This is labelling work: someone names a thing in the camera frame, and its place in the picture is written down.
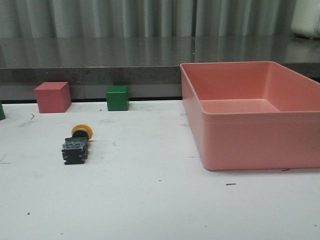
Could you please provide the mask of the white appliance in background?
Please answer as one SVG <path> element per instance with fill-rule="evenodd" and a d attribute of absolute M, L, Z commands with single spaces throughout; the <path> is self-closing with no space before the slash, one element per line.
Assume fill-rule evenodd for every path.
<path fill-rule="evenodd" d="M 320 38 L 320 0 L 296 0 L 291 22 L 293 34 Z"/>

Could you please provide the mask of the yellow push button switch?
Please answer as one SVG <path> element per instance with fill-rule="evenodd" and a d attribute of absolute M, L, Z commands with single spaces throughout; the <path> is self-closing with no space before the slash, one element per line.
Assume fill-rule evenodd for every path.
<path fill-rule="evenodd" d="M 93 129 L 87 124 L 77 124 L 71 130 L 71 137 L 64 139 L 62 158 L 65 165 L 84 164 L 88 159 L 89 141 L 93 137 Z"/>

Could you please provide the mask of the pink cube block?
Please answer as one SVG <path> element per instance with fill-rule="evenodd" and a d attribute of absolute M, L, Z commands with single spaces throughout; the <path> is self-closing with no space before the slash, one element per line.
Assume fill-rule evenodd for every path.
<path fill-rule="evenodd" d="M 43 82 L 34 89 L 38 110 L 41 114 L 64 113 L 71 106 L 69 83 Z"/>

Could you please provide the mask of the dark green block at edge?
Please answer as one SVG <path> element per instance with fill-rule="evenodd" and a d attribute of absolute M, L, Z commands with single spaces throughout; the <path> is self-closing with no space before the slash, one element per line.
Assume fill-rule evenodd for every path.
<path fill-rule="evenodd" d="M 2 102 L 0 101 L 0 120 L 4 120 L 6 118 Z"/>

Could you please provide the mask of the green cube block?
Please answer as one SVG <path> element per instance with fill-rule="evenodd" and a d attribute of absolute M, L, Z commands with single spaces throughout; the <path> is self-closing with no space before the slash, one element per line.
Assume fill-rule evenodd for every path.
<path fill-rule="evenodd" d="M 110 86 L 106 92 L 106 102 L 108 111 L 128 111 L 129 87 Z"/>

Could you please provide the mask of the grey counter shelf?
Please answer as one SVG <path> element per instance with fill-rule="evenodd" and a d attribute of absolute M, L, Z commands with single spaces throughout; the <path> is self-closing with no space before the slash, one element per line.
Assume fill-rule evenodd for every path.
<path fill-rule="evenodd" d="M 109 86 L 134 100 L 180 99 L 182 63 L 273 61 L 320 78 L 320 42 L 294 35 L 3 38 L 0 98 L 33 102 L 44 82 L 68 82 L 74 101 L 104 99 Z"/>

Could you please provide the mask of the pink plastic bin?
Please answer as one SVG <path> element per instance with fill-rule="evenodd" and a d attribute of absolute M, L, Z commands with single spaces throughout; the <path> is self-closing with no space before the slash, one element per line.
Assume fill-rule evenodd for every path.
<path fill-rule="evenodd" d="M 318 82 L 273 61 L 183 63 L 180 70 L 207 170 L 319 167 Z"/>

